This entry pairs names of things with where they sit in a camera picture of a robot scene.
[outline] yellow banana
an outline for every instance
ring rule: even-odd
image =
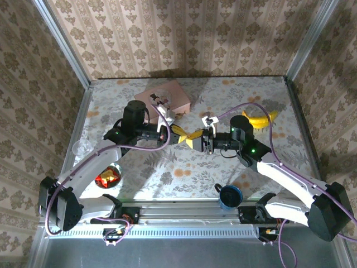
[[[249,117],[245,111],[242,112],[242,115],[247,117],[249,123],[252,124],[254,128],[264,128],[269,126],[269,121],[266,116],[263,117]],[[278,111],[273,111],[269,113],[270,120],[273,122],[274,119],[278,116]]]

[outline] red object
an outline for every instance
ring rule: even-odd
[[[111,170],[113,175],[115,176],[115,178],[110,178],[109,181],[105,178],[102,178],[101,174],[103,172],[106,172],[107,170]],[[120,182],[120,174],[117,173],[112,167],[108,167],[103,172],[95,178],[95,183],[97,186],[99,186],[101,188],[112,188]]]

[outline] metal edge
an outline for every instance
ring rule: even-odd
[[[288,71],[286,72],[286,77],[288,79],[294,80],[297,76],[338,2],[339,0],[324,0],[322,3],[298,51],[296,52],[293,61],[291,62]]]
[[[75,155],[72,153],[72,146],[81,137],[83,126],[84,126],[84,122],[85,122],[85,117],[86,117],[86,114],[87,114],[87,111],[88,111],[88,107],[89,107],[89,104],[90,104],[90,100],[91,100],[92,92],[93,92],[93,89],[92,89],[92,86],[91,86],[83,94],[82,103],[81,103],[81,105],[79,107],[79,110],[78,110],[77,119],[76,119],[76,122],[74,124],[74,128],[73,128],[73,132],[72,132],[72,136],[71,136],[70,142],[68,144],[67,153],[66,153],[65,160],[63,162],[61,174],[66,172],[67,170],[69,170],[70,168],[73,167],[73,163],[74,163],[74,160],[75,160]]]
[[[342,239],[341,237],[336,237],[333,240],[333,244],[335,246],[337,257],[340,261],[341,268],[356,268],[353,259],[351,258],[351,254],[347,245],[347,241]]]
[[[46,0],[33,0],[34,5],[37,7],[41,16],[44,18],[47,26],[49,27],[51,33],[59,44],[62,52],[67,58],[69,64],[72,66],[73,71],[77,75],[84,89],[88,89],[90,85],[90,80],[82,68],[82,65],[78,58],[76,57],[68,39],[66,38],[63,30],[61,29],[56,16],[53,14],[51,8],[49,7]]]
[[[28,256],[27,268],[42,268],[48,244],[49,237],[46,230],[38,227]]]
[[[291,79],[288,79],[287,77],[284,77],[284,80],[288,89],[288,94],[291,100],[292,108],[294,110],[296,121],[300,129],[302,141],[306,149],[307,158],[310,162],[313,175],[315,176],[316,179],[323,180],[320,173],[320,159],[319,156],[317,155],[315,145],[313,144],[313,140],[301,107],[300,100],[296,94],[295,84]]]

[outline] patterned wallpaper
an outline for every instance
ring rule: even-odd
[[[357,1],[340,1],[295,83],[321,172],[344,185],[357,215]]]
[[[48,0],[88,77],[285,75],[321,0]]]
[[[83,87],[31,1],[0,0],[0,267],[23,267],[38,186],[62,163]]]

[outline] table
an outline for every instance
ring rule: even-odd
[[[84,123],[82,138],[93,145],[121,118],[123,109],[134,96],[171,79],[98,80],[93,89]],[[203,128],[202,114],[218,116],[244,102],[256,102],[269,112],[277,110],[273,122],[273,142],[278,156],[302,173],[311,174],[301,134],[287,88],[282,77],[179,78],[176,79],[191,101],[191,111],[175,123],[187,133]],[[263,113],[247,107],[253,117]],[[229,121],[235,114],[219,122],[218,131],[228,132]],[[254,130],[255,137],[269,145],[268,128]],[[155,142],[140,141],[138,146],[156,147]],[[207,199],[217,198],[214,184],[233,184],[242,190],[245,199],[260,198],[265,193],[278,193],[282,187],[273,180],[246,169],[237,159],[224,159],[219,151],[206,155],[194,151],[183,142],[157,152],[130,150],[118,161],[122,180],[114,188],[101,189],[92,182],[82,198],[104,193],[120,200]]]

